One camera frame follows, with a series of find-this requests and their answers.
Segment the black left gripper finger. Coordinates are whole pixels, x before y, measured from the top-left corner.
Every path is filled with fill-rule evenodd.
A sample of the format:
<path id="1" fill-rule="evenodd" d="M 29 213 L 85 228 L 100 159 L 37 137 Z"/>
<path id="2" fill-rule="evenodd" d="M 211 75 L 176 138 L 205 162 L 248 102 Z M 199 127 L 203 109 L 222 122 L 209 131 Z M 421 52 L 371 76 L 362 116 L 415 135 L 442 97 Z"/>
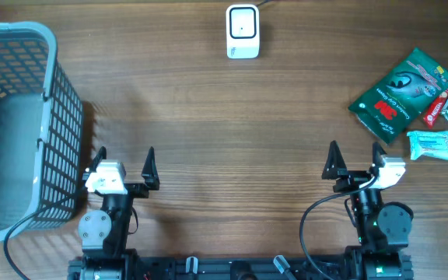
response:
<path id="1" fill-rule="evenodd" d="M 92 162 L 87 167 L 87 172 L 92 173 L 96 171 L 96 168 L 99 166 L 103 159 L 107 158 L 107 149 L 104 146 L 101 146 Z"/>
<path id="2" fill-rule="evenodd" d="M 151 146 L 141 173 L 146 185 L 159 185 L 159 174 L 156 168 L 155 149 Z"/>

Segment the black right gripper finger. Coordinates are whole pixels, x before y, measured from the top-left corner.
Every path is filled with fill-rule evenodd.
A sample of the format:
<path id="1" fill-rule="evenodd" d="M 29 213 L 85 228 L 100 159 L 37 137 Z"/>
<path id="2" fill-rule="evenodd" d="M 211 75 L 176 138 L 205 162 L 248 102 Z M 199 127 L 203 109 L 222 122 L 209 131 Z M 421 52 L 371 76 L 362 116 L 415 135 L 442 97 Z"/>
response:
<path id="1" fill-rule="evenodd" d="M 383 157 L 387 154 L 379 142 L 374 142 L 372 146 L 374 166 L 383 166 Z"/>
<path id="2" fill-rule="evenodd" d="M 347 176 L 347 166 L 336 141 L 329 146 L 327 161 L 321 178 L 323 180 L 337 180 Z"/>

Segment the green 3M gloves packet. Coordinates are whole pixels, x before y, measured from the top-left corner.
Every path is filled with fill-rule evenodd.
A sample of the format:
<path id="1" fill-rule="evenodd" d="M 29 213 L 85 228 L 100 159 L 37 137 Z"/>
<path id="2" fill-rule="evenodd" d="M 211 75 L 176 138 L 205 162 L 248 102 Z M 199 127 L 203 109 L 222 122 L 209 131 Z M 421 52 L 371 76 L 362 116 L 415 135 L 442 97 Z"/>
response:
<path id="1" fill-rule="evenodd" d="M 390 144 L 448 89 L 448 70 L 415 48 L 348 109 L 375 136 Z"/>

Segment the teal tissue pack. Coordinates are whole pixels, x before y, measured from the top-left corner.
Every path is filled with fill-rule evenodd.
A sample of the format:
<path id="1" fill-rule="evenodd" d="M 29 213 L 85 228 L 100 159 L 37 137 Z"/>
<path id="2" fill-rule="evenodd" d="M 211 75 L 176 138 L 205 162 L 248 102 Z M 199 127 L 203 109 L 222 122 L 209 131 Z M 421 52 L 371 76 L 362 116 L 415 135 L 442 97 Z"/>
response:
<path id="1" fill-rule="evenodd" d="M 411 160 L 428 156 L 448 161 L 448 131 L 409 131 Z"/>

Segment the red coffee stick sachet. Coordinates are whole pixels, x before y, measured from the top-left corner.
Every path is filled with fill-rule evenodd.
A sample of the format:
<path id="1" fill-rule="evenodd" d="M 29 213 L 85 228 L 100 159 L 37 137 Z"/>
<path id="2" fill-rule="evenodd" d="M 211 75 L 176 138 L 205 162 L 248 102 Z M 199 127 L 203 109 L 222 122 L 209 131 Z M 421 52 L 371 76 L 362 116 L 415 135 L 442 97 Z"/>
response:
<path id="1" fill-rule="evenodd" d="M 423 121 L 426 123 L 428 128 L 433 128 L 436 119 L 438 118 L 445 102 L 448 99 L 448 88 L 440 93 L 429 106 L 428 110 L 425 112 Z"/>

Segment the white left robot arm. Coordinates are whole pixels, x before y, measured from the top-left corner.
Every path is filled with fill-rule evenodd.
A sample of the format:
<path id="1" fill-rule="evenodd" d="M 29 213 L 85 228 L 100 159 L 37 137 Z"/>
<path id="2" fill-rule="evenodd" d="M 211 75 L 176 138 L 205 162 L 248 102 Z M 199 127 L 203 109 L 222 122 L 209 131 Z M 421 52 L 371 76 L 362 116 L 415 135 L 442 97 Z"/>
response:
<path id="1" fill-rule="evenodd" d="M 87 166 L 82 181 L 89 193 L 102 199 L 100 209 L 87 212 L 79 221 L 83 256 L 68 265 L 69 279 L 146 279 L 135 249 L 128 249 L 131 218 L 138 214 L 136 198 L 147 198 L 160 187 L 155 149 L 151 147 L 141 172 L 141 183 L 127 183 L 124 164 L 107 158 L 101 147 Z"/>

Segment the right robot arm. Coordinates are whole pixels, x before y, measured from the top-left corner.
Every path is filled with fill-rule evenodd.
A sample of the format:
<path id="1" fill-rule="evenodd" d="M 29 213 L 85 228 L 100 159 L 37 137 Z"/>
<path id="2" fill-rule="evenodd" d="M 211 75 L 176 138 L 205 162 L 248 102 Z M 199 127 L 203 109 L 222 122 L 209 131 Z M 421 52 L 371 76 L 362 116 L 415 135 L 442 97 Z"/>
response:
<path id="1" fill-rule="evenodd" d="M 329 146 L 321 178 L 334 180 L 334 193 L 346 194 L 352 206 L 358 246 L 348 246 L 342 254 L 339 279 L 413 279 L 408 247 L 413 211 L 400 202 L 385 203 L 381 192 L 395 186 L 405 173 L 405 161 L 390 157 L 377 142 L 373 144 L 372 165 L 368 170 L 350 171 L 336 141 Z"/>

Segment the white barcode scanner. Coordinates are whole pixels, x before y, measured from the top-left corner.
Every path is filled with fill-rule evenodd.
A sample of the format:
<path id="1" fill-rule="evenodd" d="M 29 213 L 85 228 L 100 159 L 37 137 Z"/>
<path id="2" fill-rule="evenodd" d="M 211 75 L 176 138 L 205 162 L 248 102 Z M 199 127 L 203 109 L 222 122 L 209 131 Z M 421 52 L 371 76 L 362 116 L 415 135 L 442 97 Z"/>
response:
<path id="1" fill-rule="evenodd" d="M 260 52 L 260 13 L 254 4 L 226 10 L 226 53 L 230 59 L 252 59 Z"/>

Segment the grey plastic shopping basket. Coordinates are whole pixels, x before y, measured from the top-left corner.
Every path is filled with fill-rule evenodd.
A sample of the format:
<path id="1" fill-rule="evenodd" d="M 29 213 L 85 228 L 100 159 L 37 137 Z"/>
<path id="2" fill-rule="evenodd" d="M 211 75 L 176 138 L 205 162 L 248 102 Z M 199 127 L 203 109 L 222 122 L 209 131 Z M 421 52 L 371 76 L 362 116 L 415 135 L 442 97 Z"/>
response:
<path id="1" fill-rule="evenodd" d="M 0 242 L 76 210 L 84 111 L 41 23 L 0 23 Z"/>

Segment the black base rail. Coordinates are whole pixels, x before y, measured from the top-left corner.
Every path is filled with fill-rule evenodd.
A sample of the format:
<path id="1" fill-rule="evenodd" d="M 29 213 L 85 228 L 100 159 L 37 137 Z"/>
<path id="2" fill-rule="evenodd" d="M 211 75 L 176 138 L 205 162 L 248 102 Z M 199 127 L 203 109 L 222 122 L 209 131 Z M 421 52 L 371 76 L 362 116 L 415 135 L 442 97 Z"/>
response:
<path id="1" fill-rule="evenodd" d="M 321 275 L 302 258 L 198 258 L 124 257 L 95 261 L 70 261 L 68 278 L 138 279 L 138 280 L 242 280 L 242 279 L 346 279 L 342 257 L 327 255 L 317 258 L 324 270 Z"/>

